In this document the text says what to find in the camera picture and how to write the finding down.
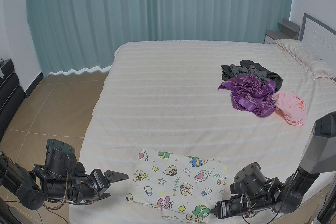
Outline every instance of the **dark gray clothing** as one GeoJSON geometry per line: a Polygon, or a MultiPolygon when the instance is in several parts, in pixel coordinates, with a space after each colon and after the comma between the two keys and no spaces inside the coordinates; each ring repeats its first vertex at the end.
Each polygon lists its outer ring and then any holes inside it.
{"type": "Polygon", "coordinates": [[[263,83],[269,80],[274,81],[276,85],[276,92],[281,88],[282,77],[279,76],[277,73],[271,72],[265,67],[262,67],[259,63],[255,63],[250,60],[243,60],[240,62],[240,65],[241,66],[235,66],[233,64],[231,64],[230,66],[222,65],[222,80],[227,81],[230,78],[234,78],[237,76],[255,74],[257,78],[263,83]]]}

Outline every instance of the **pink clothing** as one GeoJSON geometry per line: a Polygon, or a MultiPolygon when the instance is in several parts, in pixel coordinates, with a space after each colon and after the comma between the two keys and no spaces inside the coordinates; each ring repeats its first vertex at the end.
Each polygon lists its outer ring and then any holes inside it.
{"type": "Polygon", "coordinates": [[[306,104],[294,92],[276,92],[272,95],[276,109],[283,112],[290,125],[304,125],[307,120],[306,104]]]}

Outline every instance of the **white headboard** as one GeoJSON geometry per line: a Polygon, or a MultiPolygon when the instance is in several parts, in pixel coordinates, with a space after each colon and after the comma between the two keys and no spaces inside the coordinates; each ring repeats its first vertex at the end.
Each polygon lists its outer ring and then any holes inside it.
{"type": "Polygon", "coordinates": [[[336,74],[335,30],[305,13],[303,16],[300,40],[310,46],[317,55],[325,60],[334,74],[336,74]]]}

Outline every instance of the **teal curtain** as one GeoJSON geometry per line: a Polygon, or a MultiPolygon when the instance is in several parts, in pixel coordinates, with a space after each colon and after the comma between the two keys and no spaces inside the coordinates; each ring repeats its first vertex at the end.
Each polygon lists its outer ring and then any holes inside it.
{"type": "Polygon", "coordinates": [[[262,43],[292,0],[26,0],[43,74],[107,67],[129,41],[262,43]]]}

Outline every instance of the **purple clothing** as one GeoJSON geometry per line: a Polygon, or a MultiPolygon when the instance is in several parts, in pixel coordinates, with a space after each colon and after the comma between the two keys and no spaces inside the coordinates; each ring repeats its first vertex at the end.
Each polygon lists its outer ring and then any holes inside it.
{"type": "Polygon", "coordinates": [[[255,74],[231,78],[218,89],[231,90],[232,106],[237,110],[248,110],[259,117],[267,117],[275,110],[275,102],[272,100],[275,82],[266,81],[264,84],[255,74]]]}

